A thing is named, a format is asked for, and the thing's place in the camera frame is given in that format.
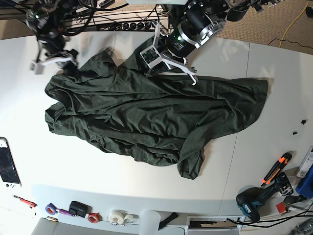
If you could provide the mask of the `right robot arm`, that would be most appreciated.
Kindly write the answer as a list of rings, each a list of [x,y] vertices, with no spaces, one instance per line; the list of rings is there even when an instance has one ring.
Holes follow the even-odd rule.
[[[92,0],[86,23],[75,32],[67,32],[61,22],[76,10],[77,6],[87,7],[82,0],[38,0],[26,13],[26,24],[36,36],[39,51],[31,61],[30,70],[43,74],[45,66],[55,63],[66,74],[78,71],[78,51],[65,50],[70,37],[85,31],[96,11],[97,1]]]

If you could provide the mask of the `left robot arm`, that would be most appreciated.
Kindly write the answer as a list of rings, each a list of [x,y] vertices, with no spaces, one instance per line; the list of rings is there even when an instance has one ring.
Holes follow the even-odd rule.
[[[263,6],[274,7],[277,4],[276,0],[189,0],[183,7],[175,5],[169,10],[173,31],[169,33],[162,23],[153,21],[153,42],[140,52],[140,56],[149,72],[180,69],[196,85],[197,71],[188,66],[189,54],[221,33],[227,21],[241,20],[248,9],[261,12]]]

